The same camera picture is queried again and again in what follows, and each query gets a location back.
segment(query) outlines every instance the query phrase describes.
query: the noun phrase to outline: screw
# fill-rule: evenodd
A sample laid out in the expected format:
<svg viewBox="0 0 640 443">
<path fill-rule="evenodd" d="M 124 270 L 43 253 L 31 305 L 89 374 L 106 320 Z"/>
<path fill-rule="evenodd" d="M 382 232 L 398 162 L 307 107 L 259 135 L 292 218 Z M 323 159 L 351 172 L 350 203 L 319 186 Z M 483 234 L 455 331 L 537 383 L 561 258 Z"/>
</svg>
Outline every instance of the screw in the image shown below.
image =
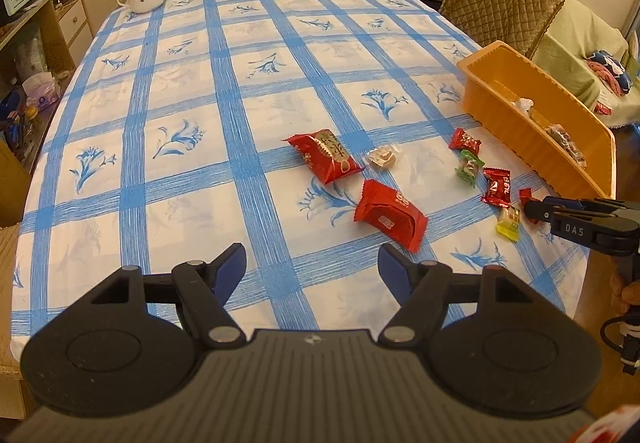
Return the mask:
<svg viewBox="0 0 640 443">
<path fill-rule="evenodd" d="M 385 338 L 391 342 L 410 342 L 415 337 L 415 331 L 407 326 L 391 326 L 383 333 Z"/>
<path fill-rule="evenodd" d="M 240 331 L 233 326 L 218 326 L 209 331 L 209 338 L 214 342 L 228 344 L 240 338 Z"/>
</svg>

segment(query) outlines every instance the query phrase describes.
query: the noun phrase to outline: table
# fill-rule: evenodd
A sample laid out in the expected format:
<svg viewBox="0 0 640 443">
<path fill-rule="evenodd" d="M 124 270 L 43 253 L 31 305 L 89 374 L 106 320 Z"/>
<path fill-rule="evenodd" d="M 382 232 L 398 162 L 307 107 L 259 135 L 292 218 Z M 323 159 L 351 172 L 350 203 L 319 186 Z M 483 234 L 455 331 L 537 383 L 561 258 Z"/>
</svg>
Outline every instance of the table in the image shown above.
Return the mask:
<svg viewBox="0 0 640 443">
<path fill-rule="evenodd" d="M 121 264 L 164 273 L 230 243 L 247 274 L 227 309 L 256 327 L 377 333 L 397 311 L 376 269 L 388 238 L 353 222 L 365 178 L 430 219 L 413 260 L 506 265 L 573 315 L 586 251 L 523 223 L 495 232 L 486 188 L 454 173 L 462 127 L 512 197 L 545 182 L 470 116 L 456 62 L 478 46 L 418 0 L 166 0 L 117 10 L 70 84 L 43 147 L 18 242 L 13 351 Z M 329 128 L 365 166 L 322 185 L 283 139 Z M 366 153 L 395 143 L 388 172 Z M 447 321 L 474 310 L 452 305 Z M 175 309 L 150 311 L 177 321 Z"/>
</svg>

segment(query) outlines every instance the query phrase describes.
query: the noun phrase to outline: gray ribbed panel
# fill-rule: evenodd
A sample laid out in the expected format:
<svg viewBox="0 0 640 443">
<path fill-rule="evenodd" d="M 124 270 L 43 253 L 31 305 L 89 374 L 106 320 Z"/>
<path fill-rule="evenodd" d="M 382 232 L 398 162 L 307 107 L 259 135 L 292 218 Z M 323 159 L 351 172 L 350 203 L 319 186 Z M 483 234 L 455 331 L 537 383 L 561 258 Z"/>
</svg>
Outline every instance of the gray ribbed panel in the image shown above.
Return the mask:
<svg viewBox="0 0 640 443">
<path fill-rule="evenodd" d="M 408 352 L 367 331 L 258 331 L 211 353 L 171 399 L 111 419 L 40 409 L 11 443 L 566 443 L 585 412 L 544 421 L 500 419 L 443 393 Z"/>
</svg>

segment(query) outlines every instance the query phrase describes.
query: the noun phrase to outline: drawer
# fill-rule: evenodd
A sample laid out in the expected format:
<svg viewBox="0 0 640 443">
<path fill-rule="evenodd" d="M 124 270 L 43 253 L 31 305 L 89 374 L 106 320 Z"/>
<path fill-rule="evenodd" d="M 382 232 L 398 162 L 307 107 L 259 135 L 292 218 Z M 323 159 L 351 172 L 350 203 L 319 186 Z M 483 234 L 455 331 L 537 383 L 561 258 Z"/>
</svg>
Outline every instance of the drawer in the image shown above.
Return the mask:
<svg viewBox="0 0 640 443">
<path fill-rule="evenodd" d="M 70 8 L 62 19 L 60 19 L 60 30 L 62 30 L 62 35 L 64 36 L 67 44 L 69 44 L 71 39 L 74 38 L 74 35 L 78 30 L 80 30 L 80 27 L 85 21 L 86 16 L 84 14 L 82 0 L 78 0 L 78 2 Z"/>
<path fill-rule="evenodd" d="M 69 53 L 71 54 L 71 58 L 74 60 L 76 67 L 80 65 L 80 62 L 82 62 L 82 57 L 89 49 L 89 46 L 91 46 L 91 41 L 93 39 L 91 30 L 89 30 L 89 25 L 85 24 L 80 33 L 78 33 L 78 36 L 69 45 Z"/>
</svg>

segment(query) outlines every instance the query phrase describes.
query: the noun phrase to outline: red candy wrapper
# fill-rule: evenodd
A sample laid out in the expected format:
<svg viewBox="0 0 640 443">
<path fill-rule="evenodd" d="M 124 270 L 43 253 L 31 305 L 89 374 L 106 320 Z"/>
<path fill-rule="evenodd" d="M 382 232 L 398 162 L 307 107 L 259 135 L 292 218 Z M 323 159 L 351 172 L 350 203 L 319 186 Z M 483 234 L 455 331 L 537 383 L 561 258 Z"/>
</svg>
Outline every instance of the red candy wrapper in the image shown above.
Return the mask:
<svg viewBox="0 0 640 443">
<path fill-rule="evenodd" d="M 488 184 L 480 199 L 490 205 L 509 208 L 511 206 L 511 172 L 503 168 L 485 168 Z"/>
<path fill-rule="evenodd" d="M 306 164 L 325 185 L 364 170 L 328 129 L 317 133 L 294 134 L 285 142 L 302 153 Z"/>
<path fill-rule="evenodd" d="M 477 156 L 478 152 L 480 152 L 480 143 L 480 140 L 474 140 L 466 134 L 464 129 L 457 128 L 453 131 L 449 149 L 468 149 Z"/>
<path fill-rule="evenodd" d="M 522 203 L 522 212 L 524 214 L 524 205 L 526 205 L 529 201 L 540 201 L 539 199 L 536 199 L 534 197 L 531 196 L 531 189 L 530 188 L 521 188 L 518 191 L 518 194 L 520 195 L 520 203 Z M 529 219 L 527 218 L 529 221 L 531 221 L 534 225 L 537 225 L 539 223 L 539 221 L 537 219 Z"/>
<path fill-rule="evenodd" d="M 428 219 L 400 194 L 374 179 L 362 186 L 354 221 L 366 221 L 409 251 L 418 251 Z"/>
</svg>

